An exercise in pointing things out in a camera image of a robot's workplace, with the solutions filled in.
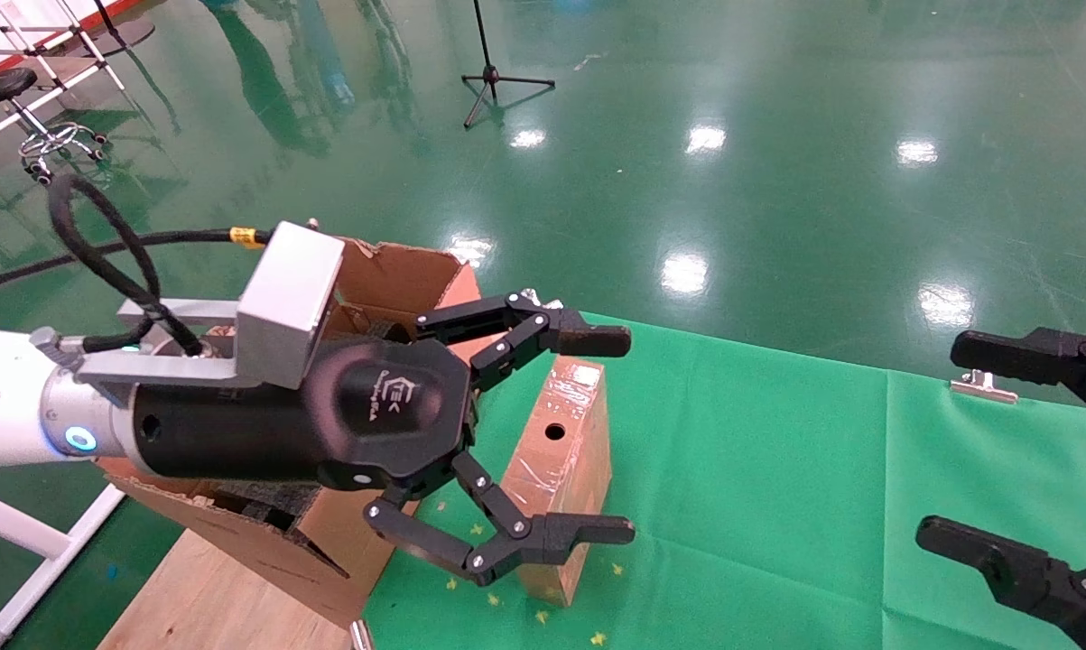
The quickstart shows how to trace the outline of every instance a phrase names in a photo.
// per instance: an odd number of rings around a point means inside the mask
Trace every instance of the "green cloth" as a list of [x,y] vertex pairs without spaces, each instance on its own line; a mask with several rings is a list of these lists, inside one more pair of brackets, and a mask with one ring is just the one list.
[[[365,613],[381,650],[592,648],[599,633],[634,649],[1074,648],[914,532],[943,514],[1086,566],[1086,408],[630,326],[632,353],[606,361],[605,513],[631,518],[634,543],[592,547],[567,610],[395,552]],[[548,369],[485,396],[473,454],[495,475]],[[419,515],[490,536],[455,485]]]

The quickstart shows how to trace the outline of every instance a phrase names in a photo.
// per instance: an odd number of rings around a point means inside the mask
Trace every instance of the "blue indicator light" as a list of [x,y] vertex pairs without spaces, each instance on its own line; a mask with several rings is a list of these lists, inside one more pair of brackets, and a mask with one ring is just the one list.
[[93,451],[98,447],[97,438],[93,438],[93,434],[86,428],[65,429],[65,442],[81,451]]

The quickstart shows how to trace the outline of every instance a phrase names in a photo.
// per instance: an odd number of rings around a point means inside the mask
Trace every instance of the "plastic wrap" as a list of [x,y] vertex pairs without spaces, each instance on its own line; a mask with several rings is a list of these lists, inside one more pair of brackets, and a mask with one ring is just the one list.
[[[526,514],[601,513],[609,484],[611,428],[604,367],[556,357],[503,474],[502,489]],[[586,551],[585,545],[576,548],[563,566],[521,566],[518,577],[531,596],[570,604]]]

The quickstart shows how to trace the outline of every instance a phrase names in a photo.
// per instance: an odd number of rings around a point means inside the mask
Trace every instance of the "glossy floor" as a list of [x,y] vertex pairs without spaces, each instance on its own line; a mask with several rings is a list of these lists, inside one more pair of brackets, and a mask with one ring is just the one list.
[[[558,87],[503,84],[465,131],[465,0],[167,0],[141,65],[112,61],[143,115],[85,91],[117,140],[98,180],[142,231],[315,217],[451,248],[488,291],[936,378],[959,330],[1086,330],[1086,0],[484,9],[501,73]],[[59,252],[43,203],[0,152],[0,270]],[[236,296],[254,264],[154,256],[169,296]],[[54,271],[1,289],[0,328],[113,330],[117,302]],[[1,472],[0,497],[76,513],[93,481]],[[127,592],[106,568],[174,534],[123,511],[18,645],[96,645]]]

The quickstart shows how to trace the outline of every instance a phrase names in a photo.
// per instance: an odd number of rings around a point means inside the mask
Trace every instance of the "stool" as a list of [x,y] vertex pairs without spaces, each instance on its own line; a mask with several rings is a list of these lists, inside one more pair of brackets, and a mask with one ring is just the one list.
[[[106,144],[109,139],[101,132],[93,131],[92,128],[77,124],[76,122],[61,123],[52,128],[40,124],[36,115],[17,102],[17,95],[36,84],[36,73],[29,68],[12,68],[0,72],[0,103],[9,102],[23,123],[31,128],[30,136],[22,142],[18,148],[18,155],[22,158],[22,166],[34,180],[41,186],[52,182],[52,173],[46,163],[49,153],[59,153],[63,158],[72,157],[73,152],[67,149],[68,144],[75,145],[85,152],[85,155],[92,161],[104,161],[105,153],[97,144]],[[93,148],[81,142],[77,137],[86,136],[92,140]]]

